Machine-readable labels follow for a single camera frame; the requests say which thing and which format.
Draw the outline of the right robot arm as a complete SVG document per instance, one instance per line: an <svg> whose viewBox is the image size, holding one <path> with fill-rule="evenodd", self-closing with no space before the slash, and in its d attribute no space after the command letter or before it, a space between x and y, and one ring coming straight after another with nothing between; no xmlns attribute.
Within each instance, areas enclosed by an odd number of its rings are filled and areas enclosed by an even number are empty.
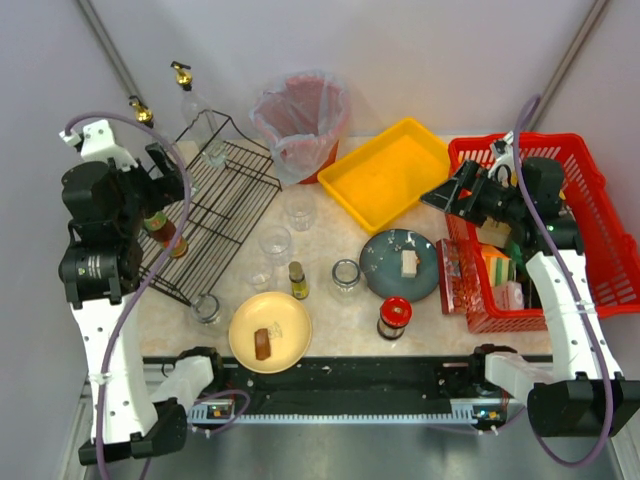
<svg viewBox="0 0 640 480"><path fill-rule="evenodd" d="M476 226L507 224L540 300L552 345L544 370L509 347L481 346L485 381L527 409L540 437L615 436L639 409L639 383L625 379L600 329L589 290L584 243L574 218L561 211L559 162L530 157L514 169L517 185L495 168L464 161L423 203Z"/></svg>

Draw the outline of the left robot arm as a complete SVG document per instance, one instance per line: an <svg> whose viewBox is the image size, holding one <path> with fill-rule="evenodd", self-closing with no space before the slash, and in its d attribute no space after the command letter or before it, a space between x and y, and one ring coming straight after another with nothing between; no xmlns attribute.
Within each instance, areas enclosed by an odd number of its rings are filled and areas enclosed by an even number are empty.
<svg viewBox="0 0 640 480"><path fill-rule="evenodd" d="M80 329L94 404L82 465L152 458L181 450L187 415L222 369L215 348L182 352L155 392L147 389L137 313L116 326L139 290L143 217L184 197L178 166L157 143L145 148L161 175L140 165L119 168L113 155L85 161L62 177L70 243L58 267L66 300Z"/></svg>

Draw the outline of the red lid chili jar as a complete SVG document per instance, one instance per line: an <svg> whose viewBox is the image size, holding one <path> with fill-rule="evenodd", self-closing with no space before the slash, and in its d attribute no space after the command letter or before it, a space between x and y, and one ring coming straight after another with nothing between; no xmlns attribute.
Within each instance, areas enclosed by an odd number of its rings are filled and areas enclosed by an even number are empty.
<svg viewBox="0 0 640 480"><path fill-rule="evenodd" d="M379 309L377 331L386 340L397 340L405 332L412 318L412 307L408 300L394 296L385 299Z"/></svg>

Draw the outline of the glass oil bottle gold spout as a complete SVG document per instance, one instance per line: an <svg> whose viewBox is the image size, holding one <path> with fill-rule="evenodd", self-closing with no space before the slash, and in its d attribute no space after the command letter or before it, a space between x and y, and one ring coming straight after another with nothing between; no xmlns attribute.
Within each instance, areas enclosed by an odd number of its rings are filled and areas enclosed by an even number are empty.
<svg viewBox="0 0 640 480"><path fill-rule="evenodd" d="M128 103L134 110L135 120L138 123L157 132L166 141L168 141L178 153L181 153L181 150L177 142L175 141L175 138L172 137L169 134L169 131L155 119L152 110L144 102L142 102L137 95L131 95L128 98Z"/></svg>

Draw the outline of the sauce bottle yellow cap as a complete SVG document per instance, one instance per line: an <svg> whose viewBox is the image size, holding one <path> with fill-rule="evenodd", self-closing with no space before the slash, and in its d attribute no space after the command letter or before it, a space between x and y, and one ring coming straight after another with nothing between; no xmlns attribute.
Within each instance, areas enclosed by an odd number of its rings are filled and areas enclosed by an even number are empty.
<svg viewBox="0 0 640 480"><path fill-rule="evenodd" d="M176 233L176 226L163 211L158 211L144 220L144 228L149 236L166 248ZM170 253L171 258L181 258L188 252L188 242L180 236Z"/></svg>

